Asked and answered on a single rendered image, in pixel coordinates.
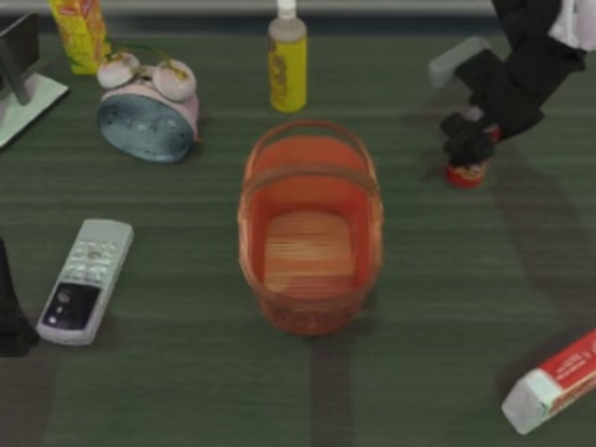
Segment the dark wooden surface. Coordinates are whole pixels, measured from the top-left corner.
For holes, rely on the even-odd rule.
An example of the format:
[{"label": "dark wooden surface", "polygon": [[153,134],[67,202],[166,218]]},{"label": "dark wooden surface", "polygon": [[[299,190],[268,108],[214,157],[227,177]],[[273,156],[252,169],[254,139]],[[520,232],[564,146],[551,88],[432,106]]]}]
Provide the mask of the dark wooden surface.
[{"label": "dark wooden surface", "polygon": [[596,442],[593,396],[526,439],[499,411],[499,389],[528,359],[594,318],[594,72],[553,98],[540,129],[502,149],[487,184],[453,191],[432,174],[439,140],[421,109],[431,101],[443,114],[462,100],[437,96],[425,72],[457,41],[311,40],[300,116],[345,124],[367,143],[383,190],[386,261],[359,320],[306,342],[269,327],[237,263],[244,161],[288,119],[267,103],[265,40],[136,41],[196,69],[208,118],[202,151],[156,166],[100,138],[100,88],[70,75],[47,39],[46,73],[72,93],[0,157],[0,228],[32,320],[83,219],[129,222],[136,239],[94,346],[42,344],[0,362],[0,445]]}]

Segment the red and white box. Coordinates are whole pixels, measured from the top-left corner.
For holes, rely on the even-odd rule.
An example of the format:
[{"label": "red and white box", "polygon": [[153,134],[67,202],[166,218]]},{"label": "red and white box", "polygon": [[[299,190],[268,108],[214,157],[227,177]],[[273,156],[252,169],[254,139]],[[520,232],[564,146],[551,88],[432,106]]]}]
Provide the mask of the red and white box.
[{"label": "red and white box", "polygon": [[526,435],[596,387],[596,330],[527,373],[501,409]]}]

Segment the yellow carton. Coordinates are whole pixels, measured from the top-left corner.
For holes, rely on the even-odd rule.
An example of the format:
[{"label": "yellow carton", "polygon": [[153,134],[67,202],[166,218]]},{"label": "yellow carton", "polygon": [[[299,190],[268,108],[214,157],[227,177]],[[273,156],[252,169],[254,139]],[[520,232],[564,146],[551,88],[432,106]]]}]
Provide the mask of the yellow carton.
[{"label": "yellow carton", "polygon": [[49,0],[75,75],[94,75],[112,51],[100,0]]}]

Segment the juice box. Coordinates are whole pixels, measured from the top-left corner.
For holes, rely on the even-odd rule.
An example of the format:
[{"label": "juice box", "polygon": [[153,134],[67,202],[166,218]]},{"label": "juice box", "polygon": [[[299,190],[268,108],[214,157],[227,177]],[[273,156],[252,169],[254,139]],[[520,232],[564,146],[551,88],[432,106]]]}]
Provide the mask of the juice box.
[{"label": "juice box", "polygon": [[94,75],[112,49],[100,0],[49,0],[75,75]]},{"label": "juice box", "polygon": [[596,331],[592,331],[527,373],[502,410],[518,433],[526,435],[595,387]]}]

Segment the orange basket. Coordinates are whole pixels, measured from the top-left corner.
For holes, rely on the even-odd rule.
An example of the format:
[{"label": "orange basket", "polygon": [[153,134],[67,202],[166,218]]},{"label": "orange basket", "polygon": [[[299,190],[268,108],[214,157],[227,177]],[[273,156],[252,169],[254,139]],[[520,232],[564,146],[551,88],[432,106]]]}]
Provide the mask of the orange basket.
[{"label": "orange basket", "polygon": [[377,280],[382,226],[374,165],[350,130],[297,120],[254,145],[238,210],[239,260],[278,329],[323,335],[348,324]]}]

